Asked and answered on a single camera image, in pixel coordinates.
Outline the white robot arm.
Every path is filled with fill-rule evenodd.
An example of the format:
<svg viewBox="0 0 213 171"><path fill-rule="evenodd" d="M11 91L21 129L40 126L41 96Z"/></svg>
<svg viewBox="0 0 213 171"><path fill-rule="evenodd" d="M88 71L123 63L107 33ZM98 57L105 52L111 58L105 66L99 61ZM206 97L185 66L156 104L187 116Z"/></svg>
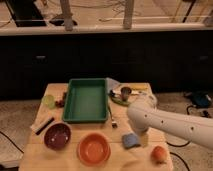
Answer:
<svg viewBox="0 0 213 171"><path fill-rule="evenodd" d="M152 127L213 150L213 119L166 112L136 102L127 108L127 116L136 133Z"/></svg>

